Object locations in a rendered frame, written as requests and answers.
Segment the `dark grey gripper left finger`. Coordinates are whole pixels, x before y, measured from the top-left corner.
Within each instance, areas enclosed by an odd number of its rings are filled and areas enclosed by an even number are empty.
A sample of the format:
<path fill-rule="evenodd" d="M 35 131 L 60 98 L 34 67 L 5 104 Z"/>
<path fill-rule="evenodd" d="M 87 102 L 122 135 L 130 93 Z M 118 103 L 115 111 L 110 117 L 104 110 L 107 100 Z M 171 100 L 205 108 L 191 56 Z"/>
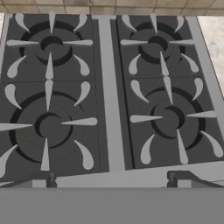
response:
<path fill-rule="evenodd" d="M 2 185 L 2 188 L 56 188 L 56 174 L 50 171 L 34 172 L 26 178 Z"/>

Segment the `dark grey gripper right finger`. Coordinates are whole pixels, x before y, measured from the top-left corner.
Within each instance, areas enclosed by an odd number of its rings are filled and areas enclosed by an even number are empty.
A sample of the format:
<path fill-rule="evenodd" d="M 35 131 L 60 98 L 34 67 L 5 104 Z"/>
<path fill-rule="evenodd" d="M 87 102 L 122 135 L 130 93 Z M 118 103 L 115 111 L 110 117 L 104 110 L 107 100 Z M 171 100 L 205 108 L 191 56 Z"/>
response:
<path fill-rule="evenodd" d="M 190 171 L 168 171 L 168 188 L 224 188 L 219 185 L 197 177 Z"/>

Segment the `grey gas hob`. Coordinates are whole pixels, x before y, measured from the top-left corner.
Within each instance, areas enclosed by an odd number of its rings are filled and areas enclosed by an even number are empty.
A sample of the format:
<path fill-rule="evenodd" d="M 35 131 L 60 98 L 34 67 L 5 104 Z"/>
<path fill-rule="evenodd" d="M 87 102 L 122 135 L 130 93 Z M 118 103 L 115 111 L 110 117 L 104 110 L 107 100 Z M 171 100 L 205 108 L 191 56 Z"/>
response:
<path fill-rule="evenodd" d="M 13 13 L 0 42 L 0 187 L 224 185 L 224 98 L 196 17 Z"/>

